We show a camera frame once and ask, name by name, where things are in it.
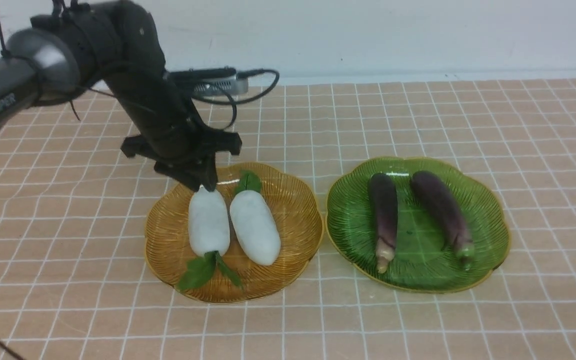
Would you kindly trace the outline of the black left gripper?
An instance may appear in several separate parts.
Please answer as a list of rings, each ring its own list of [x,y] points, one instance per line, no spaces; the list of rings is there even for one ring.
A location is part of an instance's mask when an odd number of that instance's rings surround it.
[[[189,91],[179,89],[162,74],[122,71],[105,82],[139,131],[124,140],[127,157],[140,155],[155,161],[157,172],[167,175],[193,192],[217,189],[216,155],[238,155],[238,133],[208,126]]]

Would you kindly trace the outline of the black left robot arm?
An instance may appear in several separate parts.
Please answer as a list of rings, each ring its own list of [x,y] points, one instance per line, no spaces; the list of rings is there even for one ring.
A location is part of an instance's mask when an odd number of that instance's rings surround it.
[[[139,132],[122,141],[127,158],[154,161],[156,173],[194,192],[215,191],[217,153],[237,155],[242,139],[202,120],[194,101],[207,73],[166,69],[147,10],[130,0],[55,0],[30,23],[0,38],[0,129],[23,110],[72,104],[105,82]]]

